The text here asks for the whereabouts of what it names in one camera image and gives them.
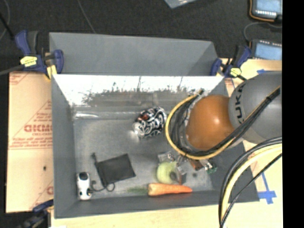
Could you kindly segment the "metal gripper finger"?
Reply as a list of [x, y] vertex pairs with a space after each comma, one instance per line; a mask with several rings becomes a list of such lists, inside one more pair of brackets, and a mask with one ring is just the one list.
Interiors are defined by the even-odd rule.
[[162, 162], [173, 162], [175, 161], [175, 157], [172, 154], [172, 152], [168, 151], [168, 152], [161, 152], [157, 155], [158, 158], [158, 162], [162, 163]]
[[177, 182], [184, 184], [187, 181], [187, 170], [184, 164], [176, 164]]

